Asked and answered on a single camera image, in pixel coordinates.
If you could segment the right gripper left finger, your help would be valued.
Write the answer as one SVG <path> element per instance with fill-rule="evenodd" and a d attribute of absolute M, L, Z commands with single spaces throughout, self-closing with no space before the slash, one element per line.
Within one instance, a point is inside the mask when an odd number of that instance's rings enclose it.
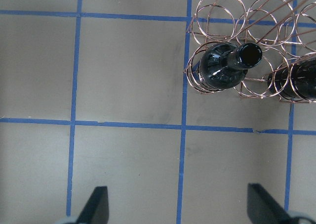
<path fill-rule="evenodd" d="M 106 186 L 98 186 L 93 190 L 86 202 L 76 224 L 107 224 L 109 221 L 109 200 Z"/>

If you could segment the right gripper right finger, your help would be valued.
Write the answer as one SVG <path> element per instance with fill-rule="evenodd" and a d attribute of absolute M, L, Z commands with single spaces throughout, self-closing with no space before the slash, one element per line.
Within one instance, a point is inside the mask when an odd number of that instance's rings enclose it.
<path fill-rule="evenodd" d="M 291 216 L 258 183 L 247 186 L 247 215 L 252 224 L 293 224 Z"/>

